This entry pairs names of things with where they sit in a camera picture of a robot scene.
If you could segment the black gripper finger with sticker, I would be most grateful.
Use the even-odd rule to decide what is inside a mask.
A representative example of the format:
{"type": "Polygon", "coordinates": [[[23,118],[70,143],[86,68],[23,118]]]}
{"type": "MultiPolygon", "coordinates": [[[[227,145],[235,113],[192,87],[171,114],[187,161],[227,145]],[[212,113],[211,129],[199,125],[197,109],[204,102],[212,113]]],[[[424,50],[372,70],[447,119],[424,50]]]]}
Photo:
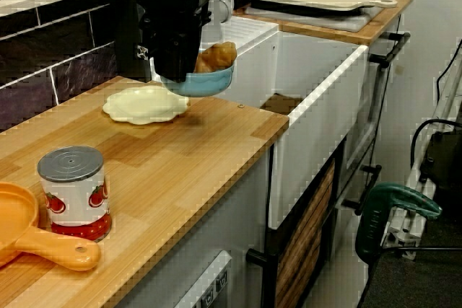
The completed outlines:
{"type": "Polygon", "coordinates": [[[154,60],[148,48],[144,47],[143,45],[137,45],[136,46],[136,57],[141,60],[148,61],[151,74],[155,74],[154,60]]]}

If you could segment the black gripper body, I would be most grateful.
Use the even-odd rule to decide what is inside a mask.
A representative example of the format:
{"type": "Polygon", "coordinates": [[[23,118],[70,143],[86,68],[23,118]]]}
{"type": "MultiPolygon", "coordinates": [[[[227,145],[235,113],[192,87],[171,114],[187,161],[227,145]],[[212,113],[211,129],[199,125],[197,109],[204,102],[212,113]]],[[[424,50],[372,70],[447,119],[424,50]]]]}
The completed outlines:
{"type": "Polygon", "coordinates": [[[198,50],[202,28],[211,22],[209,0],[192,6],[179,1],[138,0],[140,42],[144,50],[198,50]]]}

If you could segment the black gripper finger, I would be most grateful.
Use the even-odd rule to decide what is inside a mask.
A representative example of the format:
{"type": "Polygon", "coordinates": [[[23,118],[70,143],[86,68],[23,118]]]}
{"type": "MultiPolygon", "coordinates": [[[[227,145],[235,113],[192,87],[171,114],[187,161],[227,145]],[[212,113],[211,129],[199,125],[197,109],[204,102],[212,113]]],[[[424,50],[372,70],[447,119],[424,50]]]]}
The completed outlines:
{"type": "Polygon", "coordinates": [[[154,69],[157,74],[170,81],[184,82],[186,74],[193,72],[198,54],[198,45],[167,45],[154,54],[154,69]]]}

